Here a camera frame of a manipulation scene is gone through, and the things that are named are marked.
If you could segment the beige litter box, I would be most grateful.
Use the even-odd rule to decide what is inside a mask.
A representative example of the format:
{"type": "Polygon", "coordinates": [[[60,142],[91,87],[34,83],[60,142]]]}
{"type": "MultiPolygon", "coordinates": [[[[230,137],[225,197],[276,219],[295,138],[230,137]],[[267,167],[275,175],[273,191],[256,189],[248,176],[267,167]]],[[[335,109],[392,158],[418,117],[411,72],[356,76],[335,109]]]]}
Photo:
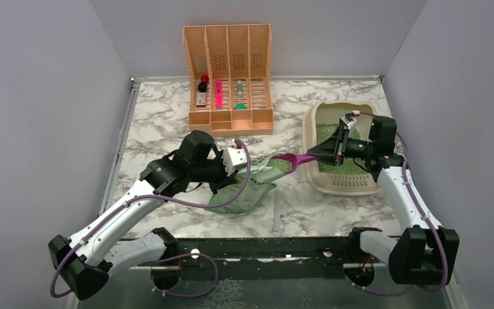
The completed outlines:
{"type": "MultiPolygon", "coordinates": [[[[340,117],[354,110],[376,113],[371,104],[348,101],[320,102],[309,108],[302,117],[304,152],[329,138],[336,130],[340,117]]],[[[346,159],[339,167],[318,162],[306,163],[304,167],[310,185],[322,193],[338,196],[380,193],[381,189],[372,176],[356,165],[362,163],[361,159],[346,159]]]]}

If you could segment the purple litter scoop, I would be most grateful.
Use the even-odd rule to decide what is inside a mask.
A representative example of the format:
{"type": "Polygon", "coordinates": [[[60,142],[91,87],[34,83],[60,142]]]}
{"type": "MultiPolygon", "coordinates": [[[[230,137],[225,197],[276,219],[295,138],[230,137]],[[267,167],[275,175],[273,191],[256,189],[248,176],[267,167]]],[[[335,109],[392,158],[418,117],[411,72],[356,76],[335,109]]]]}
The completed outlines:
{"type": "Polygon", "coordinates": [[[285,154],[279,154],[277,156],[273,156],[271,159],[287,162],[290,165],[290,168],[287,171],[284,171],[284,173],[290,174],[295,172],[298,166],[309,162],[317,161],[319,160],[319,157],[311,154],[285,153],[285,154]]]}

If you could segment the green litter bag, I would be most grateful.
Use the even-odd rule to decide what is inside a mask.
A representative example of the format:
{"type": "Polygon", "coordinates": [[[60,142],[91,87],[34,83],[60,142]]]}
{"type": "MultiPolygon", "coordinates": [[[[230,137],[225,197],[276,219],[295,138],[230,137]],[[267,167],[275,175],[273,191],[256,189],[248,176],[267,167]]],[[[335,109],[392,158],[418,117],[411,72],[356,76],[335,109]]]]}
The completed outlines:
{"type": "Polygon", "coordinates": [[[249,213],[262,204],[268,193],[277,187],[275,182],[287,175],[291,169],[292,163],[287,160],[272,158],[271,156],[257,160],[251,165],[247,186],[234,201],[221,207],[206,210],[218,214],[249,213]]]}

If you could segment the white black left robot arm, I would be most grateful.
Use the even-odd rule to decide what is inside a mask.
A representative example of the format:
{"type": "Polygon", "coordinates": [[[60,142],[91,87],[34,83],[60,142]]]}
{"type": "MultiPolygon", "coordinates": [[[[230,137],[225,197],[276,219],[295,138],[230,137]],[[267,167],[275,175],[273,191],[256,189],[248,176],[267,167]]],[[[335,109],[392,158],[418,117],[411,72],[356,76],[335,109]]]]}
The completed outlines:
{"type": "Polygon", "coordinates": [[[203,205],[179,200],[191,183],[207,183],[218,192],[237,182],[237,173],[250,168],[247,145],[236,138],[219,149],[208,133],[194,130],[180,146],[151,161],[132,187],[92,223],[69,237],[55,236],[48,248],[55,269],[50,283],[53,298],[74,294],[86,300],[98,293],[116,273],[139,264],[157,261],[169,264],[181,259],[176,241],[166,229],[159,229],[140,239],[121,243],[121,239],[138,222],[166,202],[195,208],[203,205]]]}

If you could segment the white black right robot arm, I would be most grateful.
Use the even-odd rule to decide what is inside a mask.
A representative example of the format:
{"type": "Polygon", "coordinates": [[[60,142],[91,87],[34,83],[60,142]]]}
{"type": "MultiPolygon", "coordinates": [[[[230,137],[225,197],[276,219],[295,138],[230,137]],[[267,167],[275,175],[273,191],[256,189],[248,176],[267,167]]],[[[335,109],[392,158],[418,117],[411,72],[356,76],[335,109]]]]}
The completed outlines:
{"type": "Polygon", "coordinates": [[[359,140],[350,132],[360,115],[353,111],[342,116],[334,133],[307,154],[335,166],[346,159],[363,160],[365,171],[389,198],[401,235],[392,238],[378,229],[355,228],[345,253],[355,262],[368,256],[380,260],[399,285],[442,289],[452,276],[459,235],[433,216],[414,185],[407,158],[395,152],[396,121],[373,115],[368,139],[359,140]]]}

